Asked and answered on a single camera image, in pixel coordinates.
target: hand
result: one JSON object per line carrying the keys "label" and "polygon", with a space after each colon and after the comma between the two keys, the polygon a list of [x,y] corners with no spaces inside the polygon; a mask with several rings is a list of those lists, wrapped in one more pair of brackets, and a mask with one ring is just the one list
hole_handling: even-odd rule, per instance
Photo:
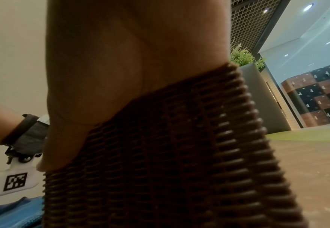
{"label": "hand", "polygon": [[230,0],[50,0],[50,129],[37,169],[70,162],[134,98],[229,61]]}

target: green surface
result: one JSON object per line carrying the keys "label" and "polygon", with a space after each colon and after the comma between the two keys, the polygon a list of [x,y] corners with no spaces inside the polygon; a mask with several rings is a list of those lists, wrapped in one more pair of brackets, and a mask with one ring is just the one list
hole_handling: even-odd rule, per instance
{"label": "green surface", "polygon": [[330,127],[311,127],[266,135],[271,140],[330,142]]}

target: grid ceiling panel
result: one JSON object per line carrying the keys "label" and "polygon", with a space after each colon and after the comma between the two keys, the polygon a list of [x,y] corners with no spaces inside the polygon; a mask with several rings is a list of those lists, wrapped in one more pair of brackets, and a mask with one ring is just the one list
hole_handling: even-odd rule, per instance
{"label": "grid ceiling panel", "polygon": [[[232,0],[232,7],[247,0]],[[257,0],[232,12],[232,46],[252,50],[281,0]]]}

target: wrist strap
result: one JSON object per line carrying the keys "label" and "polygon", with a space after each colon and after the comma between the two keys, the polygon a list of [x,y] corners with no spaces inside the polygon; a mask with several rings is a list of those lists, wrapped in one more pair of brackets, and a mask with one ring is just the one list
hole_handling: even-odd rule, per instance
{"label": "wrist strap", "polygon": [[9,135],[1,140],[0,145],[13,146],[16,140],[28,129],[30,129],[30,127],[32,127],[38,120],[37,116],[31,114],[23,114],[22,116],[25,118],[11,133],[9,133]]}

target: finger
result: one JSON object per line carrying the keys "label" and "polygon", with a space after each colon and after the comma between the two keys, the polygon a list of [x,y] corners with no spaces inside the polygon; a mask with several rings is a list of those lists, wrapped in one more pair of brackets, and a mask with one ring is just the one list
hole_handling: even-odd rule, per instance
{"label": "finger", "polygon": [[36,169],[47,172],[70,163],[81,150],[92,126],[76,124],[50,124],[43,156]]}

